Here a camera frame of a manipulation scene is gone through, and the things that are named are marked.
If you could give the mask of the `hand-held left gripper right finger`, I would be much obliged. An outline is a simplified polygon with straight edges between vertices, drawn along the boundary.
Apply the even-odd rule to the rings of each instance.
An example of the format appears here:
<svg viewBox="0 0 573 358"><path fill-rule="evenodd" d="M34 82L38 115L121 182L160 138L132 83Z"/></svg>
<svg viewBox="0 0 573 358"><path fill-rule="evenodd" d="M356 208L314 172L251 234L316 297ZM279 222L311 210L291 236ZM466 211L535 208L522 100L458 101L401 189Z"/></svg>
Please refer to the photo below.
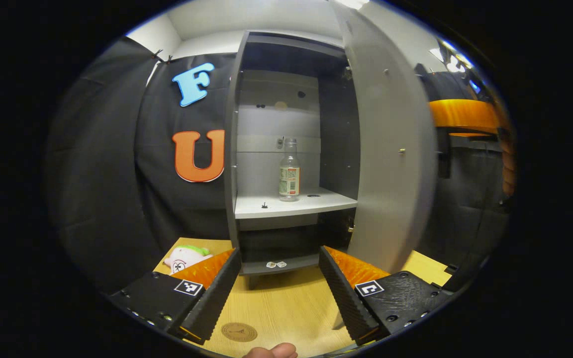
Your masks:
<svg viewBox="0 0 573 358"><path fill-rule="evenodd" d="M389 274L328 246L320 247L319 268L357 345L399 336L454 297L407 270Z"/></svg>

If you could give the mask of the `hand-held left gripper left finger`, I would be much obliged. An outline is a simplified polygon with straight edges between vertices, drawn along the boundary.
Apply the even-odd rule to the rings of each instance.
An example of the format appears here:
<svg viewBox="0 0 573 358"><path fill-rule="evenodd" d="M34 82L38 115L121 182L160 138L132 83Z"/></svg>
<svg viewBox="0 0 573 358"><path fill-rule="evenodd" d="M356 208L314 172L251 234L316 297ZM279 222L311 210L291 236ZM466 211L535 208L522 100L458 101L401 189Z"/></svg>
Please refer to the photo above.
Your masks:
<svg viewBox="0 0 573 358"><path fill-rule="evenodd" d="M173 275L148 273L109 300L159 333L203 345L213 334L241 267L240 250L235 248Z"/></svg>

